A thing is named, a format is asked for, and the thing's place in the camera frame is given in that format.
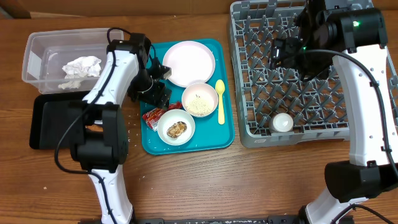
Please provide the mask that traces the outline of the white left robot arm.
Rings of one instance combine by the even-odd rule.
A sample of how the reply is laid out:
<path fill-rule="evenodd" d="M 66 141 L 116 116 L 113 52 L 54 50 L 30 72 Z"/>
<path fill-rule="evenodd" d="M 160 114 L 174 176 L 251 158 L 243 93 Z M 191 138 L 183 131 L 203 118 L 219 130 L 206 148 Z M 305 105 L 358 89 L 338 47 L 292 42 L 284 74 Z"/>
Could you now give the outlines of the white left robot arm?
<path fill-rule="evenodd" d="M 128 40 L 108 38 L 107 62 L 93 89 L 81 101 L 68 105 L 71 124 L 60 141 L 68 140 L 71 157 L 80 170 L 57 167 L 69 174 L 87 175 L 94 183 L 102 223 L 133 223 L 123 164 L 129 144 L 121 105 L 126 96 L 162 110 L 169 107 L 171 90 L 165 84 L 172 73 L 162 65 L 145 34 L 130 33 Z"/>

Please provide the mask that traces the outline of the pink bowl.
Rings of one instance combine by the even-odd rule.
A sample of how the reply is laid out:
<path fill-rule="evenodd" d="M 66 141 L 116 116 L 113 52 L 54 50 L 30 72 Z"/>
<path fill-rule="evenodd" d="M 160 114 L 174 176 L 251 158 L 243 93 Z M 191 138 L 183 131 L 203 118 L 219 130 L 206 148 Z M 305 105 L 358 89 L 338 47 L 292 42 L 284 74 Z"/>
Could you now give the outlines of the pink bowl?
<path fill-rule="evenodd" d="M 182 93 L 182 105 L 192 116 L 203 118 L 212 114 L 218 106 L 218 94 L 207 83 L 195 83 Z"/>

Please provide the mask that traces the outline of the white napkin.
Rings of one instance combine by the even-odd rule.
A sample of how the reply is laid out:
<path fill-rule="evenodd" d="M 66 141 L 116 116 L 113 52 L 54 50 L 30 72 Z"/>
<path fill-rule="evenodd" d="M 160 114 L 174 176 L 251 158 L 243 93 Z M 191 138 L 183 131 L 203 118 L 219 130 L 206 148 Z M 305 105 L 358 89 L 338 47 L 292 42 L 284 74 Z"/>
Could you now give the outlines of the white napkin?
<path fill-rule="evenodd" d="M 101 71 L 100 63 L 101 59 L 95 56 L 79 57 L 64 65 L 62 70 L 66 73 L 65 79 L 98 77 Z"/>

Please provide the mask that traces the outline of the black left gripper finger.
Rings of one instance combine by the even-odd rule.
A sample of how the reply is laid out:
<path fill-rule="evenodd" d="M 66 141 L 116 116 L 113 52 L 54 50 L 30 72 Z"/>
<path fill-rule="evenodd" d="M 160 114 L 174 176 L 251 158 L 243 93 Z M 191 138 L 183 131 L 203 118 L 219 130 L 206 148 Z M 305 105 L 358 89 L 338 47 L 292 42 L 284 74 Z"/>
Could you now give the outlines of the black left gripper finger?
<path fill-rule="evenodd" d="M 141 95 L 141 101 L 160 109 L 168 109 L 172 91 L 162 82 L 155 82 L 153 86 Z"/>
<path fill-rule="evenodd" d="M 167 80 L 172 75 L 172 69 L 162 65 L 157 57 L 150 58 L 151 66 L 148 68 L 148 74 L 154 81 Z"/>

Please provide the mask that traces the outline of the white bowl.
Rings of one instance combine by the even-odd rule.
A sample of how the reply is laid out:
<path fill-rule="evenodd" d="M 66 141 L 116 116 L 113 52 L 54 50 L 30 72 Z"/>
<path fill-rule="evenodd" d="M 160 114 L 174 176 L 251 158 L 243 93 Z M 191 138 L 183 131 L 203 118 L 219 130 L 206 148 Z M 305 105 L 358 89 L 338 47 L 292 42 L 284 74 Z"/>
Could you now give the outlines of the white bowl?
<path fill-rule="evenodd" d="M 157 132 L 164 143 L 180 146 L 193 137 L 195 122 L 193 117 L 184 110 L 169 110 L 160 117 Z"/>

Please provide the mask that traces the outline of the cream plastic cup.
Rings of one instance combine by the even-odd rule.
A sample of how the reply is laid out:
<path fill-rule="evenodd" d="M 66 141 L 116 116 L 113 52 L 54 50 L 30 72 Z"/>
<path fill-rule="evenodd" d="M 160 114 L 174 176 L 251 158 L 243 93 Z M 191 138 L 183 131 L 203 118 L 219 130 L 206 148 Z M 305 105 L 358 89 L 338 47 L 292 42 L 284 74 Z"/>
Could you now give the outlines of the cream plastic cup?
<path fill-rule="evenodd" d="M 269 122 L 269 129 L 272 133 L 287 133 L 293 130 L 294 121 L 287 113 L 279 113 L 273 116 Z"/>

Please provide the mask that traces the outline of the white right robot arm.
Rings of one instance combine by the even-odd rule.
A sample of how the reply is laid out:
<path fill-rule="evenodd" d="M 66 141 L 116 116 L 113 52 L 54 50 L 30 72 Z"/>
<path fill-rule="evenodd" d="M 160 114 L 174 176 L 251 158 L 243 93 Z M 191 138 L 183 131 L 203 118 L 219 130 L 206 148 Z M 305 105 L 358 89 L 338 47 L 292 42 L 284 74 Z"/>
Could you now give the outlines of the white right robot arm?
<path fill-rule="evenodd" d="M 337 223 L 354 208 L 397 188 L 397 130 L 389 94 L 387 32 L 382 12 L 349 1 L 307 1 L 296 38 L 276 39 L 272 68 L 299 71 L 308 82 L 333 67 L 349 122 L 347 161 L 325 167 L 326 189 L 302 207 L 297 223 Z"/>

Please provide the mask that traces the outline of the white rice pile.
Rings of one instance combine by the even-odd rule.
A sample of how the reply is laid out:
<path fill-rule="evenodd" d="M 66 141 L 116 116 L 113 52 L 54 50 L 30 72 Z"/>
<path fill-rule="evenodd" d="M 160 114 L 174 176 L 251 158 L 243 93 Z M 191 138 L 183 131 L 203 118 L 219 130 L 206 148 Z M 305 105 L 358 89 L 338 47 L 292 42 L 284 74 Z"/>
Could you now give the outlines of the white rice pile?
<path fill-rule="evenodd" d="M 186 110 L 194 116 L 206 116 L 213 111 L 213 107 L 203 98 L 194 98 L 186 104 Z"/>

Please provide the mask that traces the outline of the brown food scrap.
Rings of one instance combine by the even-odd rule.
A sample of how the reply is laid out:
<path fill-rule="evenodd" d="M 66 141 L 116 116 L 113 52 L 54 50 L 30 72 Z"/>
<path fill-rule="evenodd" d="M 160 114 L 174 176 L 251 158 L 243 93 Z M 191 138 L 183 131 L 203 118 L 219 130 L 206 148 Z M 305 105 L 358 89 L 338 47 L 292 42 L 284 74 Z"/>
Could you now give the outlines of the brown food scrap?
<path fill-rule="evenodd" d="M 167 135 L 168 135 L 168 137 L 177 139 L 186 130 L 187 130 L 186 123 L 184 123 L 183 121 L 178 121 L 178 122 L 174 123 L 173 125 L 171 125 L 171 127 L 168 128 Z"/>

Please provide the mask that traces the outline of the red snack wrapper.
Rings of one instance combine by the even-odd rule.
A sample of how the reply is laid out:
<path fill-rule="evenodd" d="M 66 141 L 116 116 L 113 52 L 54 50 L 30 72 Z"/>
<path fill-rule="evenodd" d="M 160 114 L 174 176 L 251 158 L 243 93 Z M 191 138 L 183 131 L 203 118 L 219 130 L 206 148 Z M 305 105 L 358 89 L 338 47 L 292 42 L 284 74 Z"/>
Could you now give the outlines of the red snack wrapper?
<path fill-rule="evenodd" d="M 164 110 L 160 108 L 154 108 L 146 112 L 142 118 L 145 121 L 146 125 L 151 128 L 153 131 L 157 131 L 159 119 L 169 110 L 180 109 L 182 107 L 182 103 L 177 101 L 176 103 L 169 104 L 169 107 Z"/>

